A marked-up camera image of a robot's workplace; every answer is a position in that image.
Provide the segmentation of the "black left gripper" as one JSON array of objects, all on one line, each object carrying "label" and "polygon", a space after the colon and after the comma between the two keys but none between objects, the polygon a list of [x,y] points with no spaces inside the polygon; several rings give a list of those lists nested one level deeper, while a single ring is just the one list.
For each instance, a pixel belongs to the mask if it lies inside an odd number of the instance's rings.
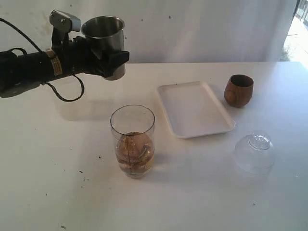
[{"label": "black left gripper", "polygon": [[51,41],[51,60],[56,77],[79,73],[103,78],[122,78],[125,75],[125,63],[129,61],[128,51],[103,52],[98,59],[84,37],[77,36],[69,40],[68,33],[56,28],[53,29]]}]

